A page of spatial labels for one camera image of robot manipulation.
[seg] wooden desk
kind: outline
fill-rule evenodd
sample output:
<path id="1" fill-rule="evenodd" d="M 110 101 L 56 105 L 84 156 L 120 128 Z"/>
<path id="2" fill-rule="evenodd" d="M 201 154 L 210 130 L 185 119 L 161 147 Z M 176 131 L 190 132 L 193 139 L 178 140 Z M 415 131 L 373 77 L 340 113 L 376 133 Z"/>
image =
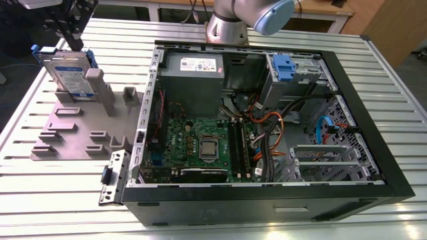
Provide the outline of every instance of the wooden desk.
<path id="1" fill-rule="evenodd" d="M 303 19 L 327 20 L 332 21 L 328 29 L 329 34 L 339 34 L 349 16 L 355 14 L 353 10 L 345 3 L 343 8 L 331 5 L 329 0 L 300 0 Z M 206 10 L 213 11 L 214 0 L 204 0 Z M 189 0 L 98 0 L 98 4 L 132 6 L 148 8 L 149 20 L 152 22 L 160 21 L 158 9 L 181 9 L 189 10 L 192 8 Z M 194 9 L 202 11 L 201 0 L 197 0 Z M 300 6 L 296 4 L 292 18 L 299 16 Z"/>

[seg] hard drive label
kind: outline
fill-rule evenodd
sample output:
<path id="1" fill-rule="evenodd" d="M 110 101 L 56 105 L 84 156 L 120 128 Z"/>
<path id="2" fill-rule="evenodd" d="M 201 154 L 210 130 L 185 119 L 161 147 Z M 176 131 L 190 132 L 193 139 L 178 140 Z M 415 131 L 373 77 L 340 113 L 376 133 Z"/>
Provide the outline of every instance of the hard drive label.
<path id="1" fill-rule="evenodd" d="M 85 80 L 81 67 L 56 66 L 54 70 L 60 77 L 60 82 L 65 86 L 70 95 L 76 97 L 92 97 L 93 90 L 89 82 Z"/>

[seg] slotted aluminum table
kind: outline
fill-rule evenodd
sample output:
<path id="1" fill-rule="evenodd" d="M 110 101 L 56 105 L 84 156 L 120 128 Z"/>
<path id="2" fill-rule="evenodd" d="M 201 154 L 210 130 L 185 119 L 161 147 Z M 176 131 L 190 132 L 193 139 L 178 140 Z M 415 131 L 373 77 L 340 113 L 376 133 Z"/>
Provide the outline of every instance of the slotted aluminum table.
<path id="1" fill-rule="evenodd" d="M 202 25 L 92 19 L 81 36 L 113 91 L 144 90 L 154 40 L 204 41 Z M 60 239 L 427 239 L 427 114 L 369 41 L 359 36 L 248 31 L 249 44 L 335 51 L 416 196 L 329 223 L 144 227 L 122 207 L 98 207 L 106 160 L 32 161 L 53 109 L 42 69 L 0 135 L 0 236 Z M 64 41 L 57 44 L 65 48 Z"/>

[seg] label sticker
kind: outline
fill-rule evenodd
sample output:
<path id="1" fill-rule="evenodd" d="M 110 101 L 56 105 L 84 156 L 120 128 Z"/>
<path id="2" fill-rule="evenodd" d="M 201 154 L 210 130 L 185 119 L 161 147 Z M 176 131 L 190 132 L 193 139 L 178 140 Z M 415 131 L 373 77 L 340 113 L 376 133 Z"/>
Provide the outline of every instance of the label sticker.
<path id="1" fill-rule="evenodd" d="M 337 14 L 337 15 L 348 15 L 348 16 L 352 15 L 351 12 L 344 12 L 344 11 L 337 11 L 336 14 Z"/>
<path id="2" fill-rule="evenodd" d="M 178 69 L 181 71 L 216 72 L 216 60 L 212 58 L 182 57 Z"/>
<path id="3" fill-rule="evenodd" d="M 255 107 L 259 109 L 259 110 L 261 110 L 261 108 L 263 108 L 263 105 L 256 101 L 255 103 Z"/>
<path id="4" fill-rule="evenodd" d="M 255 175 L 261 176 L 263 175 L 263 169 L 261 168 L 255 168 Z"/>
<path id="5" fill-rule="evenodd" d="M 70 95 L 76 97 L 93 96 L 93 90 L 89 82 L 84 79 L 85 74 L 81 67 L 56 66 L 54 70 Z"/>

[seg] motherboard chip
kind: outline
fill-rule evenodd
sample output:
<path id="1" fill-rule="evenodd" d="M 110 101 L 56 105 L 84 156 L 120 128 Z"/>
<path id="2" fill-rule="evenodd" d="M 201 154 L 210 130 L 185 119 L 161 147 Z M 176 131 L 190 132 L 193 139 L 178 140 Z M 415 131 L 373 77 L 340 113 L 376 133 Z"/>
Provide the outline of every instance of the motherboard chip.
<path id="1" fill-rule="evenodd" d="M 206 164 L 214 162 L 220 157 L 218 140 L 217 138 L 201 138 L 198 140 L 198 159 Z"/>
<path id="2" fill-rule="evenodd" d="M 202 156 L 216 155 L 216 143 L 213 141 L 202 141 L 200 148 Z"/>

